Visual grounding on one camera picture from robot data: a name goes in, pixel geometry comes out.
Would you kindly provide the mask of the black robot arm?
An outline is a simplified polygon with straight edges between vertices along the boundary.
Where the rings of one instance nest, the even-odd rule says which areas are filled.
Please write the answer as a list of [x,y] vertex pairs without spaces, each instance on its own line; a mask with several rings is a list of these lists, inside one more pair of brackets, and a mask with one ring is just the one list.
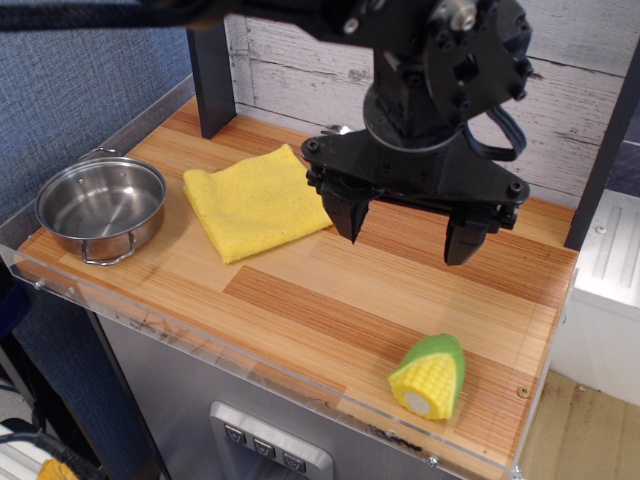
[[526,139],[504,110],[524,98],[531,28],[515,1],[225,1],[222,13],[366,47],[374,80],[358,132],[307,140],[308,183],[355,240],[374,200],[448,217],[450,266],[514,226],[528,184],[505,169]]

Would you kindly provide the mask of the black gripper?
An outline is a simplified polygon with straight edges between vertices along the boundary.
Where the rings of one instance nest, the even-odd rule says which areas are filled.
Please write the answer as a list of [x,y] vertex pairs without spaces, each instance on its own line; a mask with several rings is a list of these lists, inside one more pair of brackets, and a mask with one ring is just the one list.
[[487,233],[511,229],[529,185],[456,137],[426,150],[398,150],[367,131],[320,136],[302,145],[308,182],[338,233],[355,243],[371,201],[448,215],[444,260],[465,264]]

